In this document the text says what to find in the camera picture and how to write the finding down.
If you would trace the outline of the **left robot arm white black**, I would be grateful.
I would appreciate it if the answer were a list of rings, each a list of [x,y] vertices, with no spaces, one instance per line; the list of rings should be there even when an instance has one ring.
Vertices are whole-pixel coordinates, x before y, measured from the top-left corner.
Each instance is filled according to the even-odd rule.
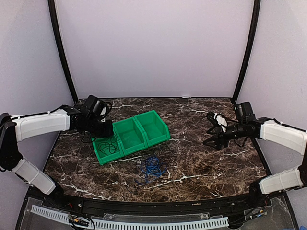
[[[112,103],[89,95],[81,105],[61,105],[46,112],[0,116],[0,170],[12,172],[25,183],[48,196],[50,203],[63,209],[68,199],[62,187],[42,171],[56,135],[63,131],[89,134],[93,139],[113,135],[108,118]]]

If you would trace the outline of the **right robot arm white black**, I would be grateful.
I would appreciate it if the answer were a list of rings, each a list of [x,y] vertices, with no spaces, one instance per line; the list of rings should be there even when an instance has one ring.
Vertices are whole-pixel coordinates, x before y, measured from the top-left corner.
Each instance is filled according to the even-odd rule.
[[[245,204],[255,208],[271,194],[301,189],[307,186],[307,132],[275,118],[256,117],[251,103],[234,105],[235,119],[217,112],[206,117],[212,127],[205,146],[221,150],[230,141],[251,139],[260,144],[271,175],[252,182],[245,196]]]

